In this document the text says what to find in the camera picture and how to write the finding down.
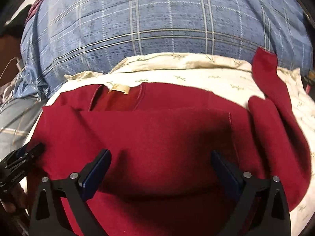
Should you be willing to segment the dark red shirt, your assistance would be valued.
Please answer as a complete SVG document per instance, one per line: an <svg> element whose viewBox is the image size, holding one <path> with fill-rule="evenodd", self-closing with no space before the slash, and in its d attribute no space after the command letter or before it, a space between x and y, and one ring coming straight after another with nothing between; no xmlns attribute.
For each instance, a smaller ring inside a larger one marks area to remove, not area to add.
<svg viewBox="0 0 315 236"><path fill-rule="evenodd" d="M128 94L103 85L63 92L43 108L31 137L45 146L29 176L59 180L102 150L112 164L88 205L109 235L215 235L235 202L210 165L212 151L258 178L278 176L290 209L311 180L307 140L277 57L258 49L253 76L264 98L248 106L212 92L142 83Z"/></svg>

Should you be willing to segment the grey striped bed sheet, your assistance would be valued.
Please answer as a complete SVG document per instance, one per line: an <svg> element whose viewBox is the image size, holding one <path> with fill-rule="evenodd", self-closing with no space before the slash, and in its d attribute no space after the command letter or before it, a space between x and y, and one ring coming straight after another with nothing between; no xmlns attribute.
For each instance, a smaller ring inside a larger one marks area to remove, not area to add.
<svg viewBox="0 0 315 236"><path fill-rule="evenodd" d="M1 106L1 159L23 146L47 99L31 96L9 100Z"/></svg>

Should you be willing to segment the white phone charger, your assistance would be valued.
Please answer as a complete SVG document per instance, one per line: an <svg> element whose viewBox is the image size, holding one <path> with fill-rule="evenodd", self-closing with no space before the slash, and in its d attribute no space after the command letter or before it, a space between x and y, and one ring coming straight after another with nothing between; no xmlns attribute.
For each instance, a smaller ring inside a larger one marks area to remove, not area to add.
<svg viewBox="0 0 315 236"><path fill-rule="evenodd" d="M17 68L18 68L19 71L22 71L24 69L24 63L23 63L22 59L19 59L17 61Z"/></svg>

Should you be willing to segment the dark brown wooden headboard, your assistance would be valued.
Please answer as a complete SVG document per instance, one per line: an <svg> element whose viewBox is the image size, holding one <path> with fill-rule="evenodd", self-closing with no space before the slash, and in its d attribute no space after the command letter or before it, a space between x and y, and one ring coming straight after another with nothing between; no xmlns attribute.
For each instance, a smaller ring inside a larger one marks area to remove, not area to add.
<svg viewBox="0 0 315 236"><path fill-rule="evenodd" d="M21 59L20 42L21 38L1 37L1 86L12 81L19 72L17 61Z"/></svg>

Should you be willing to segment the cream leaf-print pillow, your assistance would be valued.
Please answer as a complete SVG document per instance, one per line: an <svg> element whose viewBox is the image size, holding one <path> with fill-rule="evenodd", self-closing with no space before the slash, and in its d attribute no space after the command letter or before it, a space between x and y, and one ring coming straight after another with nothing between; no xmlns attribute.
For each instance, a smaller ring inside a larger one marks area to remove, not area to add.
<svg viewBox="0 0 315 236"><path fill-rule="evenodd" d="M314 162L314 100L302 86L299 69L278 67L277 75L286 84L294 116L311 150ZM84 71L66 75L66 83L48 100L52 105L66 91L91 84L135 87L141 83L168 83L196 87L230 100L244 108L251 96L263 97L254 82L249 62L222 56L193 53L155 53L124 59L108 74Z"/></svg>

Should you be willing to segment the black cloth on headboard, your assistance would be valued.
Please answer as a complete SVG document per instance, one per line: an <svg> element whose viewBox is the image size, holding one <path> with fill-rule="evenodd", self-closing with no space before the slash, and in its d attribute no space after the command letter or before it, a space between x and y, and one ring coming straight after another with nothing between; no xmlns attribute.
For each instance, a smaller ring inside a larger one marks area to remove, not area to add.
<svg viewBox="0 0 315 236"><path fill-rule="evenodd" d="M12 36L14 38L22 37L25 28L25 21L27 19L31 6L32 6L31 4L27 5L9 24L3 27L3 29L1 30L1 37L4 36Z"/></svg>

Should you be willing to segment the blue plaid pillow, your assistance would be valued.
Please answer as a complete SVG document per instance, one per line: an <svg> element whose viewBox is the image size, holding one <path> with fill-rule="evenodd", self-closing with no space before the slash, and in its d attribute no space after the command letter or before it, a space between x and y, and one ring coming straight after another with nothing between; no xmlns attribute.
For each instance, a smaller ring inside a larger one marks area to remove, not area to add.
<svg viewBox="0 0 315 236"><path fill-rule="evenodd" d="M160 52L251 61L261 47L306 73L313 47L303 19L296 0L44 0L25 25L13 94L48 98L66 75Z"/></svg>

